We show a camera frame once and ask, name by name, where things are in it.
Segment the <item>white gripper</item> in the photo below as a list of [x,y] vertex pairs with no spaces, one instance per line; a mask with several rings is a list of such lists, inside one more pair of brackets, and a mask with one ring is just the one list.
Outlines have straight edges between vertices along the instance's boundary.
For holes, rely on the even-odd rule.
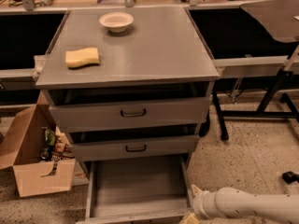
[[213,219],[217,216],[215,192],[202,191],[196,185],[191,185],[192,209],[188,211],[179,224],[201,224],[201,219]]

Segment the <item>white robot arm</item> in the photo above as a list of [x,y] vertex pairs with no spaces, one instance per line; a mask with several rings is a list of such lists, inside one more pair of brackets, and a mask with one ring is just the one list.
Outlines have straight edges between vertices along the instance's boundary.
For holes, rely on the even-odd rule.
[[192,211],[179,224],[201,224],[213,218],[263,217],[279,224],[299,224],[298,194],[251,194],[221,188],[210,192],[192,185]]

